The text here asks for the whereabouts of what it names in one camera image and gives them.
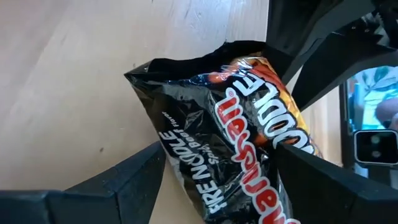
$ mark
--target red lettering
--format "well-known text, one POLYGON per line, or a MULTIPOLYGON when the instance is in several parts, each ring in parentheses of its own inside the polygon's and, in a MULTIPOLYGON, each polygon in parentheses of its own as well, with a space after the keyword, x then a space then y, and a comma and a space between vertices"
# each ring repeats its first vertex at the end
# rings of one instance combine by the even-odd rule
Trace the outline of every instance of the red lettering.
POLYGON ((232 141, 235 141, 236 136, 239 136, 243 132, 243 130, 246 128, 245 125, 246 121, 244 121, 242 118, 236 118, 228 124, 226 130, 232 141))
POLYGON ((217 113, 218 116, 221 120, 221 122, 223 123, 223 125, 225 125, 229 120, 231 120, 232 118, 234 118, 235 116, 237 116, 238 114, 240 114, 241 108, 236 108, 232 111, 230 111, 229 113, 225 114, 225 111, 232 107, 237 105, 238 100, 236 99, 236 97, 232 97, 229 100, 226 100, 225 102, 223 102, 222 104, 218 105, 218 109, 217 109, 217 113))
POLYGON ((282 206, 279 204, 279 206, 273 212, 271 212, 269 215, 267 215, 266 217, 261 217, 259 219, 259 223, 262 223, 262 224, 284 224, 285 220, 286 220, 285 215, 282 215, 280 218, 276 219, 277 217, 280 216, 281 213, 282 213, 282 206))
POLYGON ((242 177, 242 183, 247 184, 248 182, 252 181, 253 179, 258 178, 259 176, 259 166, 253 166, 251 169, 248 170, 242 177))
POLYGON ((251 169, 257 162, 256 159, 256 150, 254 146, 250 143, 245 145, 244 147, 248 147, 248 154, 246 155, 246 159, 244 160, 244 168, 246 170, 251 169))
POLYGON ((248 153, 248 150, 245 149, 244 147, 242 148, 242 144, 246 143, 245 141, 246 141, 246 139, 248 137, 249 137, 249 132, 248 131, 243 132, 239 136, 238 141, 237 141, 237 143, 235 145, 235 147, 238 148, 238 151, 231 158, 234 162, 243 161, 243 159, 246 157, 246 154, 248 153))
POLYGON ((277 202, 278 196, 276 192, 271 189, 266 189, 256 196, 256 204, 260 208, 261 212, 264 212, 267 209, 266 205, 270 208, 273 208, 276 206, 277 202))
POLYGON ((263 189, 264 187, 266 187, 267 184, 268 184, 267 181, 262 179, 254 185, 250 185, 250 183, 246 184, 244 186, 244 189, 246 190, 246 192, 249 192, 250 194, 255 194, 255 193, 259 192, 261 189, 263 189))

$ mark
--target snack bag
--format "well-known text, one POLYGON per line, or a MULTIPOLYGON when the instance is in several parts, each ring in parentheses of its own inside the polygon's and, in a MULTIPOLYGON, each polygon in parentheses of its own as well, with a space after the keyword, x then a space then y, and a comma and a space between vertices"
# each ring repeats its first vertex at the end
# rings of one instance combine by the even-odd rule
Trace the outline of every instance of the snack bag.
POLYGON ((154 60, 126 77, 206 223, 300 223, 273 151, 284 142, 321 154, 265 53, 236 49, 154 60))

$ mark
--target black plastic part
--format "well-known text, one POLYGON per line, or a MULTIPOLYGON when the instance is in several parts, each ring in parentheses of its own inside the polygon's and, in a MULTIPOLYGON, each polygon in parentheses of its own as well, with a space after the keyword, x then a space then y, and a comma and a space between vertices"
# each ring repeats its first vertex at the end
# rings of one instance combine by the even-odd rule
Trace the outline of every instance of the black plastic part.
POLYGON ((276 0, 269 3, 267 44, 291 63, 279 73, 288 83, 329 33, 375 10, 384 1, 276 0))
POLYGON ((0 223, 149 223, 164 165, 156 142, 64 192, 0 191, 0 223))
POLYGON ((276 163, 302 223, 398 223, 398 191, 389 186, 286 144, 278 145, 276 163))
POLYGON ((368 166, 368 178, 391 186, 391 168, 385 166, 368 166))
POLYGON ((341 136, 341 161, 343 167, 346 169, 354 169, 354 141, 353 132, 349 126, 349 103, 347 99, 347 84, 343 84, 339 87, 340 97, 340 136, 341 136))
POLYGON ((354 74, 382 65, 398 66, 396 49, 332 33, 303 66, 292 96, 302 111, 354 74))

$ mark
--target maltesers logo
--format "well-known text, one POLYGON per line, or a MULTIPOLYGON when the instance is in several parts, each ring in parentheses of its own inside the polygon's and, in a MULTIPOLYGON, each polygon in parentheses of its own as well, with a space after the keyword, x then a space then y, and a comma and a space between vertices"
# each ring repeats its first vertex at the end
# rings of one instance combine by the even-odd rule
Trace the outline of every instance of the maltesers logo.
POLYGON ((226 98, 215 105, 218 121, 225 128, 228 139, 235 146, 235 155, 231 158, 241 164, 244 175, 240 181, 243 192, 252 198, 252 204, 261 215, 262 224, 299 224, 295 219, 286 219, 279 195, 271 187, 269 179, 261 175, 260 163, 256 159, 256 148, 248 141, 250 132, 248 121, 242 115, 239 96, 233 88, 227 88, 226 98))

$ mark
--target light wood surface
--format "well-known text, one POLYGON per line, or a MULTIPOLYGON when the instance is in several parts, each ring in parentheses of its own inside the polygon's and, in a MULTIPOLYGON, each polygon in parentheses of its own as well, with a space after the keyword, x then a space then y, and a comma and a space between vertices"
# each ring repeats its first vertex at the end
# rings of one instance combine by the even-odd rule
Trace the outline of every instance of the light wood surface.
MULTIPOLYGON (((262 0, 1 0, 0 189, 65 189, 158 140, 123 73, 266 26, 262 0)), ((339 164, 338 92, 303 114, 339 164)), ((168 164, 151 223, 201 223, 168 164)))

